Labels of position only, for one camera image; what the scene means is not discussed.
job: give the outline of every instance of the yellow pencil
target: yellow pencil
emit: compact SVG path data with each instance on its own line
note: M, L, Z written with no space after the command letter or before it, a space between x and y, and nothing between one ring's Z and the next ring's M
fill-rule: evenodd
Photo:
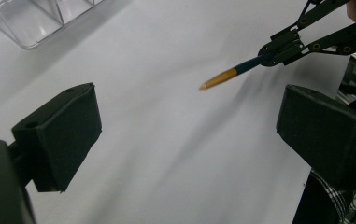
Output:
M274 52L267 52L265 54L259 55L254 59L250 59L244 63L241 63L234 68L231 68L225 72L218 74L217 76L213 77L212 79L206 81L204 84L201 85L200 90L207 90L211 87L217 86L233 77L241 75L250 69L256 67L259 64L265 63L268 60L272 59L275 56Z

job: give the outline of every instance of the bolt hole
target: bolt hole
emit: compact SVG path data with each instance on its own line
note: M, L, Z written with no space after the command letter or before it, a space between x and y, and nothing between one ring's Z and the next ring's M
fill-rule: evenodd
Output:
M314 45L312 46L312 48L313 48L313 49L320 49L320 44L314 44Z
M26 124L26 128L34 128L35 126L37 126L38 125L38 122L30 122L30 123L28 123L28 124Z
M350 46L346 46L346 47L343 48L343 50L344 50L345 53L348 53L348 52L350 52L352 50L352 48Z
M306 18L302 18L302 19L300 20L300 23L306 24Z

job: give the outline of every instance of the black bracket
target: black bracket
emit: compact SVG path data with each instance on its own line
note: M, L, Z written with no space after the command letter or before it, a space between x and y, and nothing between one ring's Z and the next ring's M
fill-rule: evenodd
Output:
M25 186L65 191L102 130L94 85L61 92L0 140L0 223L36 223Z

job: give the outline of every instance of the clear plastic container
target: clear plastic container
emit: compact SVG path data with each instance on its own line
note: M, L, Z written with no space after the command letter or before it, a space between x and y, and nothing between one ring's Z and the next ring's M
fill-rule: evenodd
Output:
M0 0L0 30L24 49L60 32L104 0Z

